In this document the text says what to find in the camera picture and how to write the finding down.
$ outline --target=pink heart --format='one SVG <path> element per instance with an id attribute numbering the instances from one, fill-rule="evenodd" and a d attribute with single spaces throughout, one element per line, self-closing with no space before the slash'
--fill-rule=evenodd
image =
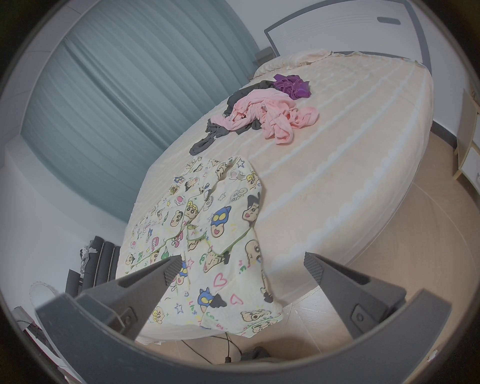
<path id="1" fill-rule="evenodd" d="M 224 279 L 223 274 L 220 272 L 217 276 L 215 276 L 215 280 L 213 281 L 213 286 L 223 287 L 226 283 L 228 283 L 227 279 Z"/>
<path id="2" fill-rule="evenodd" d="M 240 299 L 235 293 L 232 295 L 232 297 L 230 298 L 230 302 L 232 304 L 240 304 L 240 305 L 243 305 L 243 300 Z"/>

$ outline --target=mattress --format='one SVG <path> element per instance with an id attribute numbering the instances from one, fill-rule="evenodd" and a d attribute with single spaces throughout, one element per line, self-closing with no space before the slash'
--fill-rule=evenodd
<path id="1" fill-rule="evenodd" d="M 287 305 L 316 286 L 303 266 L 305 252 L 348 264 L 381 231 L 398 208 L 425 151 L 432 124 L 433 85 L 429 71 L 407 59 L 328 54 L 315 62 L 277 60 L 252 80 L 273 80 L 276 73 L 310 81 L 312 96 L 297 100 L 320 117 L 294 131 L 288 145 L 249 130 L 220 137 L 201 156 L 220 161 L 247 158 L 262 185 L 255 224 L 263 268 L 271 292 Z M 132 229 L 167 192 L 170 180 L 191 160 L 191 146 L 205 137 L 209 117 L 222 102 L 179 137 L 150 167 L 139 191 L 117 277 L 127 270 Z M 149 324 L 141 342 L 209 336 L 196 326 Z"/>

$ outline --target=drawer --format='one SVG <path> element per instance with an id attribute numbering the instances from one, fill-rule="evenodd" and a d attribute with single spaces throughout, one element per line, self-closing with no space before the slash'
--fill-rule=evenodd
<path id="1" fill-rule="evenodd" d="M 475 124 L 475 133 L 473 134 L 473 142 L 480 148 L 480 115 L 477 114 L 477 123 Z"/>
<path id="2" fill-rule="evenodd" d="M 480 193 L 480 155 L 474 148 L 468 150 L 462 172 Z"/>

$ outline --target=pillow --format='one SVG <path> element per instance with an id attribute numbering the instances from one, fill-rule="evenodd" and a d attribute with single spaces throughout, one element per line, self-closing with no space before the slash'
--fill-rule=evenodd
<path id="1" fill-rule="evenodd" d="M 294 53 L 287 56 L 279 56 L 262 64 L 255 72 L 253 77 L 261 76 L 265 73 L 276 71 L 277 69 L 293 69 L 307 65 L 315 61 L 330 56 L 332 51 L 327 49 L 312 48 Z"/>

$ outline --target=purple clothing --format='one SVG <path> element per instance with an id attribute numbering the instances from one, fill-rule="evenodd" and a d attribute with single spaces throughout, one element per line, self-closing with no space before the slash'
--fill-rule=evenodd
<path id="1" fill-rule="evenodd" d="M 298 75 L 284 76 L 277 73 L 274 79 L 276 80 L 273 84 L 275 89 L 286 93 L 292 100 L 312 95 L 308 89 L 308 81 L 303 81 Z"/>

